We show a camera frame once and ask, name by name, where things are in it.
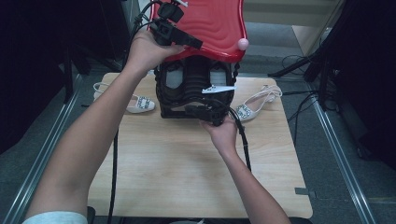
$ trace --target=white shoe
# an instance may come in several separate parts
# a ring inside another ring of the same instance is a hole
[[[93,89],[95,90],[95,93],[93,94],[94,101],[104,92],[99,90],[100,86],[109,86],[109,84],[105,82],[98,82],[93,84]],[[129,104],[126,107],[126,110],[130,113],[137,114],[153,110],[154,108],[155,103],[152,102],[148,97],[132,95]]]
[[[236,107],[235,111],[241,121],[254,119],[267,102],[273,102],[276,97],[282,96],[282,90],[277,86],[264,85],[258,93],[248,98],[242,105]]]

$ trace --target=white sleeve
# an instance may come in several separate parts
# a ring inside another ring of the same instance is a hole
[[[29,217],[22,224],[88,224],[87,218],[75,212],[46,212]]]

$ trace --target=table top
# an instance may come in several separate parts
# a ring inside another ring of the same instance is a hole
[[[111,83],[117,74],[106,74]],[[241,105],[271,78],[239,77],[232,107]],[[154,75],[147,75],[134,94],[156,103],[153,111],[125,112],[120,125],[118,179],[114,216],[247,217],[236,186],[209,134],[197,119],[162,119]],[[266,103],[258,117],[244,122],[252,173],[289,217],[312,216],[300,164],[281,99]],[[245,160],[240,135],[236,147]],[[110,202],[113,150],[92,182],[88,205],[106,216]]]

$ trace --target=red object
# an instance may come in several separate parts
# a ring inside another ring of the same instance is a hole
[[[191,55],[203,55],[207,58],[237,63],[245,55],[238,48],[238,41],[247,38],[242,15],[243,0],[186,0],[188,7],[180,8],[184,16],[177,23],[177,28],[189,35],[202,40],[201,49],[186,47],[186,49],[166,61],[180,60]],[[155,4],[151,8],[151,20],[158,18]]]

